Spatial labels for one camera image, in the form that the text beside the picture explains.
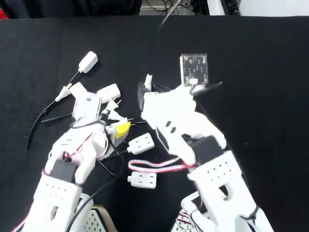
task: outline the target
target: white cable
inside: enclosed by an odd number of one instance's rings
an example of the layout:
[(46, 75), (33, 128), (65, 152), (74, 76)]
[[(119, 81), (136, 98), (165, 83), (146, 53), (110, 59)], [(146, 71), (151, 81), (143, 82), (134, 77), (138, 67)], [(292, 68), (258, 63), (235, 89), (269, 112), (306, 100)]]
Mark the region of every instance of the white cable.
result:
[(101, 159), (107, 152), (108, 150), (108, 138), (107, 138), (108, 135), (105, 136), (105, 149), (103, 151), (103, 154), (100, 156), (100, 157), (97, 157), (97, 160)]

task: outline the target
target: white robotic hand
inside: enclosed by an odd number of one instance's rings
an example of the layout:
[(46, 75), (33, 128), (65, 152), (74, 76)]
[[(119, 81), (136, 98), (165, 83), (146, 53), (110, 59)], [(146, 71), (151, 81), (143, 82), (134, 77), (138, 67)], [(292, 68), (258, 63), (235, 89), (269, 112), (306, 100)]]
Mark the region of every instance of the white robotic hand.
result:
[(187, 165), (194, 165), (195, 153), (185, 139), (195, 141), (212, 135), (222, 149), (226, 147), (221, 131), (205, 115), (195, 111), (191, 87), (180, 85), (169, 92), (158, 93), (149, 92), (144, 86), (140, 84), (138, 94), (141, 117), (156, 131), (169, 154), (178, 156)]
[[(182, 208), (196, 231), (250, 232), (250, 224), (255, 231), (273, 232), (250, 194), (232, 151), (226, 150), (224, 135), (205, 115), (195, 112), (194, 90), (208, 88), (207, 72), (199, 73), (205, 57), (182, 56), (182, 85), (168, 92), (152, 92), (152, 78), (147, 76), (138, 91), (141, 117), (156, 131), (169, 154), (194, 166), (188, 174), (198, 190), (193, 197), (201, 198), (207, 212), (200, 212), (191, 195), (182, 201)], [(206, 84), (199, 85), (199, 78)], [(176, 220), (172, 231), (182, 229)]]
[(97, 159), (107, 153), (108, 139), (103, 123), (71, 128), (53, 145), (45, 172), (50, 174), (56, 160), (69, 160), (77, 165), (75, 183), (82, 185), (95, 166)]

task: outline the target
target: wire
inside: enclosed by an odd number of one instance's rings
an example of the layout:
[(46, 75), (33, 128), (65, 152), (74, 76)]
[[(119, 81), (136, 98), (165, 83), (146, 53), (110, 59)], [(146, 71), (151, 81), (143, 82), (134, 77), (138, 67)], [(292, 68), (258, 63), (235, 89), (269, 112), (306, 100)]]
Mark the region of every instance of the wire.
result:
[(120, 155), (120, 153), (117, 151), (115, 145), (112, 143), (112, 140), (110, 138), (110, 136), (108, 136), (108, 132), (106, 130), (106, 128), (104, 128), (105, 130), (105, 133), (107, 135), (107, 138), (109, 140), (109, 143), (110, 145), (113, 147), (113, 149), (115, 150), (115, 152), (117, 153), (118, 156), (121, 157), (121, 160), (122, 160), (122, 167), (121, 167), (121, 170), (120, 170), (120, 173), (119, 175), (117, 175), (115, 178), (113, 178), (112, 180), (110, 180), (109, 182), (101, 185), (97, 191), (95, 191), (82, 205), (81, 207), (76, 211), (76, 213), (74, 214), (74, 216), (72, 217), (69, 225), (68, 225), (68, 228), (66, 230), (66, 232), (70, 232), (70, 229), (74, 223), (74, 221), (76, 220), (77, 216), (81, 213), (81, 211), (84, 209), (84, 207), (100, 192), (102, 191), (105, 187), (107, 187), (108, 185), (111, 185), (112, 183), (114, 183), (121, 175), (122, 173), (124, 172), (125, 170), (125, 160), (124, 160), (124, 157)]
[(140, 122), (132, 122), (131, 126), (134, 126), (135, 124), (143, 124), (147, 122), (146, 120), (145, 121), (140, 121)]
[(79, 71), (77, 71), (77, 73), (76, 73), (76, 74), (72, 77), (72, 79), (70, 79), (70, 81), (69, 81), (68, 85), (69, 85), (70, 83), (72, 83), (72, 82), (73, 82), (73, 80), (74, 80), (75, 78), (77, 78), (78, 74), (80, 74), (80, 72), (79, 72)]
[(104, 155), (105, 155), (105, 153), (107, 152), (107, 150), (108, 150), (108, 139), (107, 139), (107, 135), (105, 136), (105, 149), (104, 149), (104, 151), (103, 151), (103, 154), (100, 156), (100, 157), (98, 157), (97, 159), (99, 160), (99, 159), (101, 159)]
[(52, 118), (43, 120), (41, 123), (52, 122), (52, 121), (60, 120), (60, 119), (63, 119), (63, 118), (66, 118), (66, 117), (70, 117), (70, 116), (72, 116), (72, 112), (67, 114), (67, 115), (58, 116), (58, 117), (52, 117)]
[(157, 8), (155, 8), (155, 7), (153, 7), (150, 3), (149, 3), (149, 0), (146, 0), (146, 3), (150, 6), (150, 8), (151, 9), (153, 9), (154, 11), (157, 11), (157, 12), (165, 12), (166, 11), (166, 9), (165, 10), (160, 10), (160, 9), (157, 9)]
[(19, 232), (23, 229), (27, 216), (12, 230), (12, 232)]
[(177, 2), (169, 8), (168, 13), (166, 14), (165, 18), (163, 19), (161, 25), (159, 26), (157, 35), (160, 33), (164, 23), (166, 22), (166, 20), (170, 17), (170, 15), (174, 12), (174, 10), (178, 7), (178, 5), (182, 2), (182, 0), (177, 0)]
[(193, 217), (192, 217), (192, 214), (193, 214), (196, 210), (194, 210), (194, 211), (190, 214), (190, 220), (193, 222), (193, 224), (198, 228), (198, 230), (199, 230), (200, 232), (203, 232), (203, 230), (197, 225), (197, 223), (194, 221), (194, 219), (193, 219)]
[(109, 170), (101, 161), (98, 161), (98, 163), (113, 177), (117, 177), (111, 170)]
[(43, 111), (39, 114), (37, 119), (34, 121), (34, 124), (32, 125), (32, 128), (30, 130), (29, 136), (28, 136), (28, 142), (27, 142), (27, 151), (29, 150), (30, 144), (32, 142), (32, 138), (34, 136), (34, 132), (36, 131), (37, 126), (39, 125), (40, 119), (48, 112), (50, 111), (56, 104), (56, 101), (54, 100), (52, 103), (50, 103)]
[[(132, 171), (147, 172), (147, 173), (167, 173), (167, 172), (176, 172), (176, 171), (181, 171), (181, 170), (192, 168), (192, 166), (188, 166), (186, 164), (173, 165), (173, 166), (166, 167), (168, 165), (171, 165), (177, 162), (178, 160), (180, 160), (179, 157), (170, 159), (162, 163), (151, 163), (146, 160), (132, 159), (129, 161), (128, 167)], [(153, 168), (141, 168), (141, 167), (135, 166), (134, 164), (148, 165)]]
[(195, 13), (190, 7), (185, 6), (185, 5), (183, 5), (183, 4), (179, 4), (179, 5), (180, 5), (181, 7), (183, 7), (183, 8), (186, 8), (186, 9), (192, 11), (193, 13)]

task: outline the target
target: white electrical plug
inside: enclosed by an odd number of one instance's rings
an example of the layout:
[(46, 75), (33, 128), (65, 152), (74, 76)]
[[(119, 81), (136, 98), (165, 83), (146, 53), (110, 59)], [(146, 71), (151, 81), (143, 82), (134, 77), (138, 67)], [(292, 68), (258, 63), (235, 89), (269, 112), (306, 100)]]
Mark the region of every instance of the white electrical plug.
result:
[(110, 100), (115, 100), (121, 96), (120, 90), (117, 84), (112, 84), (110, 86), (100, 89), (97, 94), (102, 99), (102, 104), (109, 102)]
[(156, 173), (132, 172), (131, 176), (127, 177), (127, 181), (131, 186), (144, 189), (155, 189)]
[(146, 87), (146, 89), (148, 89), (149, 91), (151, 91), (151, 82), (152, 82), (153, 76), (147, 74), (144, 85)]
[(129, 147), (127, 151), (136, 155), (147, 151), (155, 146), (155, 143), (150, 135), (150, 133), (143, 134), (140, 137), (137, 137), (129, 142)]
[(92, 67), (95, 66), (97, 61), (98, 61), (97, 55), (94, 52), (92, 52), (92, 51), (88, 52), (87, 55), (79, 63), (78, 71), (80, 73), (87, 73), (87, 72), (89, 72), (90, 69), (92, 69)]
[(55, 101), (59, 102), (61, 99), (69, 96), (71, 94), (71, 90), (69, 89), (72, 86), (72, 83), (69, 83), (67, 86), (64, 86), (60, 91), (59, 95), (55, 98)]
[(110, 114), (108, 115), (108, 119), (109, 120), (115, 120), (115, 121), (121, 121), (125, 118), (120, 116), (116, 111), (112, 110), (112, 111), (110, 111)]

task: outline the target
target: robotic arm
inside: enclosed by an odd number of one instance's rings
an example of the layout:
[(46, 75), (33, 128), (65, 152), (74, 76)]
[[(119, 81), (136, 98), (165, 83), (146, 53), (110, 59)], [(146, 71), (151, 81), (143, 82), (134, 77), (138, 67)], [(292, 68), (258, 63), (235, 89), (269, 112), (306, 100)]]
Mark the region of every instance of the robotic arm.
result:
[[(106, 126), (100, 120), (100, 106), (101, 97), (97, 94), (84, 92), (76, 98), (73, 110), (75, 123), (49, 152), (22, 232), (67, 231), (74, 214), (89, 198), (82, 193), (82, 184), (95, 167), (95, 162), (108, 157), (129, 130), (127, 123), (122, 123), (124, 126)], [(91, 200), (81, 210), (70, 232), (81, 231), (92, 205)]]
[[(147, 76), (138, 91), (141, 117), (155, 130), (169, 154), (195, 166), (188, 178), (197, 192), (184, 198), (181, 206), (196, 231), (249, 232), (250, 225), (255, 231), (273, 232), (252, 198), (232, 151), (227, 149), (224, 135), (205, 115), (195, 111), (193, 95), (209, 88), (207, 69), (202, 69), (206, 58), (202, 54), (182, 55), (182, 84), (169, 92), (152, 92), (152, 77)], [(207, 209), (204, 214), (193, 202), (199, 196)]]

